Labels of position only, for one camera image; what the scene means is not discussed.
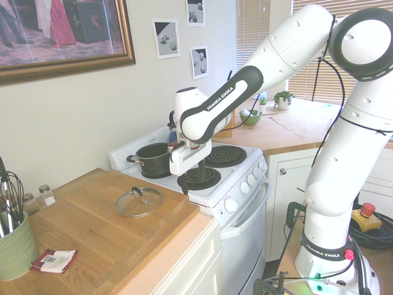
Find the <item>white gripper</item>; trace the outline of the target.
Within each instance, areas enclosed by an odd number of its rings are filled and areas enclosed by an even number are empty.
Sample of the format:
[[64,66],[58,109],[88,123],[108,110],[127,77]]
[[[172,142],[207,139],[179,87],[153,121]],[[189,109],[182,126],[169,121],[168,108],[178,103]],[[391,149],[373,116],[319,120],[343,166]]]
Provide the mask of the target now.
[[172,150],[169,158],[169,170],[172,175],[179,176],[178,185],[181,187],[184,195],[188,195],[189,193],[186,172],[198,164],[198,179],[199,182],[203,182],[206,168],[205,158],[210,155],[211,150],[211,141],[202,144],[196,149],[191,149],[188,146],[181,146]]

